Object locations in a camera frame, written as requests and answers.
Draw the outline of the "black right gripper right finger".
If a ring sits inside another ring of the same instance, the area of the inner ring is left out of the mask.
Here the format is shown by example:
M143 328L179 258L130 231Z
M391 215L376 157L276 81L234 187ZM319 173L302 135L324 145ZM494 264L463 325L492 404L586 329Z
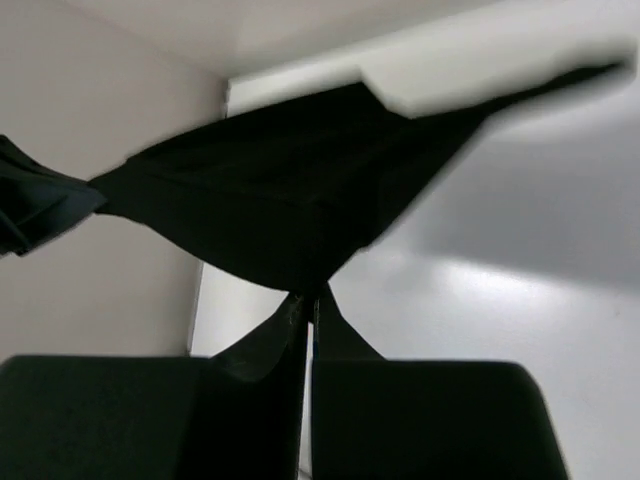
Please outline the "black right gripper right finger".
M564 479L544 397L520 365L389 360L316 298L311 468L316 479Z

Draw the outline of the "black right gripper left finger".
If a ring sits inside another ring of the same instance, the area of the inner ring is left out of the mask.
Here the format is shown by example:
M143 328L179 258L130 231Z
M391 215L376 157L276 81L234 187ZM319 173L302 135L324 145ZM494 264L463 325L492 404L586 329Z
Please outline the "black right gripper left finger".
M293 479L306 301L206 357L20 355L1 366L5 479Z

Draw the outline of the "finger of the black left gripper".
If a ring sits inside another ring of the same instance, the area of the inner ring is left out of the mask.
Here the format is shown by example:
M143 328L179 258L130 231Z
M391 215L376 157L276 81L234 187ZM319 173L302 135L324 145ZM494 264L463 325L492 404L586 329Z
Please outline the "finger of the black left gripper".
M75 228L106 198L83 180L44 167L1 137L1 254L25 256Z

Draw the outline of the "black skirt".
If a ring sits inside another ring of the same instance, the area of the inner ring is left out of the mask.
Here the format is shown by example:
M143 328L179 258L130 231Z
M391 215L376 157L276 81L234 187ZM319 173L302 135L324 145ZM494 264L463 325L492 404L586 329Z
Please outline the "black skirt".
M374 243L492 116L632 70L625 59L583 63L412 117L357 81L184 132L90 184L102 214L241 279L305 294Z

